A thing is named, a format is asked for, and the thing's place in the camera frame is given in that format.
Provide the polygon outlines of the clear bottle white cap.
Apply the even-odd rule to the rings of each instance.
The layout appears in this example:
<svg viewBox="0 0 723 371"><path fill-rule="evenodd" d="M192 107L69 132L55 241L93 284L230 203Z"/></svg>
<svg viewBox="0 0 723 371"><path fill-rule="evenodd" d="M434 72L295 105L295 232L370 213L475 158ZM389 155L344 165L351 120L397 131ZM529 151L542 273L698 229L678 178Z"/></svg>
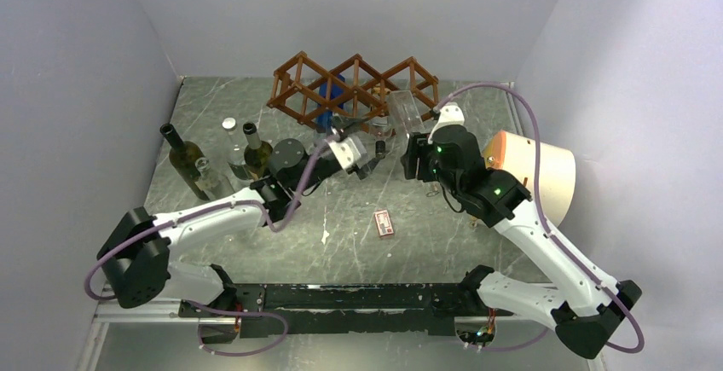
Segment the clear bottle white cap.
<svg viewBox="0 0 723 371"><path fill-rule="evenodd" d="M251 181L252 177L246 169L246 162L244 160L245 138L243 137L237 120L232 117L224 119L222 128L228 138L225 156L230 170L234 176L241 181Z"/></svg>

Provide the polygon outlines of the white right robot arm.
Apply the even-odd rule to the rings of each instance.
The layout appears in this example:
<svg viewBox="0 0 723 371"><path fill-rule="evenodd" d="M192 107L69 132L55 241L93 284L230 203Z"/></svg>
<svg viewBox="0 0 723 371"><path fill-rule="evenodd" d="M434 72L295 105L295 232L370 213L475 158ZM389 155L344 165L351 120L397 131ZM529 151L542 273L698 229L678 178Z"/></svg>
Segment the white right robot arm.
<svg viewBox="0 0 723 371"><path fill-rule="evenodd" d="M554 285L516 281L480 265L460 283L469 314L487 308L523 316L552 330L570 351L594 359L642 295L585 257L549 220L511 173L488 168L477 138L462 125L413 133L401 157L404 176L438 183L461 210L518 247Z"/></svg>

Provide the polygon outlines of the green bottle silver neck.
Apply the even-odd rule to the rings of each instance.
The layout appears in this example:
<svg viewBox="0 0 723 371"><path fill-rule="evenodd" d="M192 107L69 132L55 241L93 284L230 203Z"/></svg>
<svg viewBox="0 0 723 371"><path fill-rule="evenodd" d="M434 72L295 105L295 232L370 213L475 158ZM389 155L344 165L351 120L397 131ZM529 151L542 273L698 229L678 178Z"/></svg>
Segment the green bottle silver neck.
<svg viewBox="0 0 723 371"><path fill-rule="evenodd" d="M273 148L268 142L261 139L256 125L252 122L244 123L242 131L247 140L244 150L246 167L255 179L261 179L267 175L269 157Z"/></svg>

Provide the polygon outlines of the clear whisky bottle black label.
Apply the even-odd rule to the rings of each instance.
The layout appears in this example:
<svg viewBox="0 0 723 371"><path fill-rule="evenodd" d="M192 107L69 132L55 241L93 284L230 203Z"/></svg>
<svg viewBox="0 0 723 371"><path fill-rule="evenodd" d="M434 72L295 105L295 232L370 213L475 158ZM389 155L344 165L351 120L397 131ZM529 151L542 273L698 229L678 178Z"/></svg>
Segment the clear whisky bottle black label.
<svg viewBox="0 0 723 371"><path fill-rule="evenodd" d="M387 153L386 141L392 136L393 129L390 119L386 116L377 116L370 121L370 133L375 137L375 157L383 159Z"/></svg>

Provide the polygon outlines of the white cone lampshade orange inside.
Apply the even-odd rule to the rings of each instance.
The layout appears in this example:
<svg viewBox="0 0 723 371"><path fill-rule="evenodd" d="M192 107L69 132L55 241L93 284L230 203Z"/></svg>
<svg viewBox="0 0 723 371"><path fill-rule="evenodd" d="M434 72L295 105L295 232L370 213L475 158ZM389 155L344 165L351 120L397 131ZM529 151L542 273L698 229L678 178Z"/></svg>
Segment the white cone lampshade orange inside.
<svg viewBox="0 0 723 371"><path fill-rule="evenodd" d="M507 171L529 191L534 190L535 141L509 131L498 131L482 150L485 165ZM570 209L576 185L576 161L568 149L541 144L540 189L542 209L559 226Z"/></svg>

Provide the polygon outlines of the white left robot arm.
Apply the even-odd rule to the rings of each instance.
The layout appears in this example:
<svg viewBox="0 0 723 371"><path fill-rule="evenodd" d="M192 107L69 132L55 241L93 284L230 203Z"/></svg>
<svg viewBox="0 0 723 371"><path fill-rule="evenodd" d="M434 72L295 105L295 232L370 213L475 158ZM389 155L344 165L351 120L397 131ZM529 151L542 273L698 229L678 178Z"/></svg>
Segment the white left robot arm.
<svg viewBox="0 0 723 371"><path fill-rule="evenodd" d="M102 271L113 291L109 298L124 309L167 298L202 304L214 316L227 315L236 303L227 273L217 265L185 264L178 255L237 229L282 231L307 187L341 171L364 170L369 157L357 133L370 120L333 116L329 134L313 152L295 138L277 142L258 180L217 200L157 215L142 206L126 212L97 253L91 272Z"/></svg>

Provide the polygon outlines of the brown wooden wine rack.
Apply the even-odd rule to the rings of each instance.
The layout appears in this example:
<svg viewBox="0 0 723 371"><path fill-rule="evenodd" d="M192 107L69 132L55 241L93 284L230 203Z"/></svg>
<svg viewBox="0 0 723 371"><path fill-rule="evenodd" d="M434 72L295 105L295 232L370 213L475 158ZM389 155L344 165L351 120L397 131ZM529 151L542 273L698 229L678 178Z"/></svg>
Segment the brown wooden wine rack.
<svg viewBox="0 0 723 371"><path fill-rule="evenodd" d="M405 76L406 87L395 80ZM344 91L329 101L318 93L324 83L336 83ZM349 118L372 119L387 116L387 96L395 90L409 90L416 102L429 109L439 102L438 78L414 57L408 57L380 71L355 54L327 69L301 51L274 71L267 106L315 130L315 118L325 110Z"/></svg>

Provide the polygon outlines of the red white small box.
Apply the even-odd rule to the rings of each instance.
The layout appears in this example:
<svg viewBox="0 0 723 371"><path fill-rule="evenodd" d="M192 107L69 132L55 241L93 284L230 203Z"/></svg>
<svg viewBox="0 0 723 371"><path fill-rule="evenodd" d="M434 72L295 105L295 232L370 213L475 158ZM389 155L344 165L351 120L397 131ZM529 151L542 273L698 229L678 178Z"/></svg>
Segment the red white small box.
<svg viewBox="0 0 723 371"><path fill-rule="evenodd" d="M387 210L379 210L373 213L373 220L377 228L379 238L387 238L395 234L390 214Z"/></svg>

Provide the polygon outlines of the blue square glass bottle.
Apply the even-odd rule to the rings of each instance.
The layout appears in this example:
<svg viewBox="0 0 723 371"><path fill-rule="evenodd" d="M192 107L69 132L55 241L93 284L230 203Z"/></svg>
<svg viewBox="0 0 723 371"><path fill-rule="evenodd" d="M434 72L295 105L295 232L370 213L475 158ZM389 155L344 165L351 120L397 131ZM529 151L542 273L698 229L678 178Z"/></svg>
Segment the blue square glass bottle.
<svg viewBox="0 0 723 371"><path fill-rule="evenodd" d="M338 98L339 96L341 96L344 93L344 91L336 83L324 83L319 87L318 93L322 97L327 98L329 101L332 101L332 100ZM316 122L315 130L318 133L328 133L332 128L332 116L333 115L334 115L334 112L332 110L325 110L323 113L318 115L315 118L315 122Z"/></svg>

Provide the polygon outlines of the dark green wine bottle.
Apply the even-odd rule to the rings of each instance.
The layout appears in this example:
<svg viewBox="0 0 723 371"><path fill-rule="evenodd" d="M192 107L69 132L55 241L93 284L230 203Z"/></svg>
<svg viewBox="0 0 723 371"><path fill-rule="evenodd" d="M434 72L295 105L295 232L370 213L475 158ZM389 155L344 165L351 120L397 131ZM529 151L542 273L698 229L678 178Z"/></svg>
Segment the dark green wine bottle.
<svg viewBox="0 0 723 371"><path fill-rule="evenodd" d="M198 159L205 157L203 151L194 142L183 140L170 123L161 125L159 132L171 147L169 160L178 175L199 200L209 200L208 195L198 185L200 173L195 166Z"/></svg>

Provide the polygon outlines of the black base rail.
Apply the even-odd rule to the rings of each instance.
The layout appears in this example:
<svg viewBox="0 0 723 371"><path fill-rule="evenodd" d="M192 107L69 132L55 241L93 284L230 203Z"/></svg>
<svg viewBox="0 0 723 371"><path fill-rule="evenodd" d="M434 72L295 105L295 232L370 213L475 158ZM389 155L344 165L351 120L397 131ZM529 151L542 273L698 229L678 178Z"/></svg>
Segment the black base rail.
<svg viewBox="0 0 723 371"><path fill-rule="evenodd" d="M208 341L293 334L406 333L456 336L464 320L494 310L456 283L227 285L210 303L180 303Z"/></svg>

